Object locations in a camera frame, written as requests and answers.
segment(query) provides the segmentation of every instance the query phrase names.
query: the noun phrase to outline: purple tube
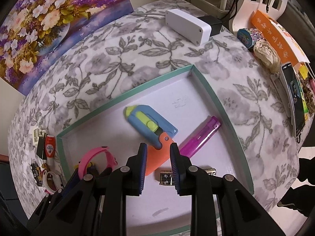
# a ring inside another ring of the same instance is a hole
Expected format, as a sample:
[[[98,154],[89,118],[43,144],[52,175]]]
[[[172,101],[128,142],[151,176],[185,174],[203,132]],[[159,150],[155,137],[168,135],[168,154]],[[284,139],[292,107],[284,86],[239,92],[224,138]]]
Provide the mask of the purple tube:
[[[206,125],[180,149],[180,154],[191,158],[217,132],[221,123],[212,116]]]

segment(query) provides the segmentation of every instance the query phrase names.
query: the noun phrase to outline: smartphone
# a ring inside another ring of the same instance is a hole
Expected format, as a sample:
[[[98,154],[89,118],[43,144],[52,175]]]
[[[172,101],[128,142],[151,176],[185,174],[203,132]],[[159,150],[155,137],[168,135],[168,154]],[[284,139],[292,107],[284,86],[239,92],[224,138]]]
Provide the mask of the smartphone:
[[[297,138],[305,126],[305,117],[302,94],[291,63],[281,66],[280,79],[288,95],[289,106],[291,108],[291,124],[293,126],[294,137]]]

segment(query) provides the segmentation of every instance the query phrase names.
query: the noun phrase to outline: silver screw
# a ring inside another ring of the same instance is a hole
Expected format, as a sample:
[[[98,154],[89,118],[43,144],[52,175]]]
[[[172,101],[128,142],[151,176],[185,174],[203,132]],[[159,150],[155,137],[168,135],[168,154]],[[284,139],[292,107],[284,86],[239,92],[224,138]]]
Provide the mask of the silver screw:
[[[230,174],[225,175],[225,180],[232,182],[234,180],[234,177]]]
[[[196,166],[190,166],[190,167],[188,168],[188,170],[189,170],[190,172],[196,172],[196,171],[198,170],[198,168],[197,168]]]
[[[123,166],[120,168],[121,172],[128,172],[130,170],[130,168],[128,166]]]
[[[93,179],[93,175],[91,175],[91,174],[86,174],[83,177],[84,181],[91,181],[92,179]]]

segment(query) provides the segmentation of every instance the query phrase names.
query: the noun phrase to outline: tablecloth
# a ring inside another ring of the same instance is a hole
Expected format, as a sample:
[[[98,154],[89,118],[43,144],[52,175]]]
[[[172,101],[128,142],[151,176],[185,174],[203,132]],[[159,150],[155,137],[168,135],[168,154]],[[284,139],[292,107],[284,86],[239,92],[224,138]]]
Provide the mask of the tablecloth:
[[[45,195],[29,168],[42,162],[32,143],[33,126],[56,136],[121,93],[189,64],[206,77],[233,123],[259,203],[269,211],[294,182],[299,147],[268,73],[224,27],[206,44],[193,45],[166,26],[165,11],[173,8],[205,15],[184,0],[141,6],[78,42],[24,98],[9,128],[8,145],[13,180],[28,217]],[[62,173],[58,154],[55,159],[55,169]]]

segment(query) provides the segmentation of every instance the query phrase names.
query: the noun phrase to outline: canvas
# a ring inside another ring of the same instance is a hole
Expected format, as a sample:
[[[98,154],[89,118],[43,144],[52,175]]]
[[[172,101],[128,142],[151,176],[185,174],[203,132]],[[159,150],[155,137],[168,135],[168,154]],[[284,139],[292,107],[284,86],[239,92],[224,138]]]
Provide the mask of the canvas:
[[[130,0],[18,0],[0,27],[1,78],[27,95],[67,50],[132,11]]]

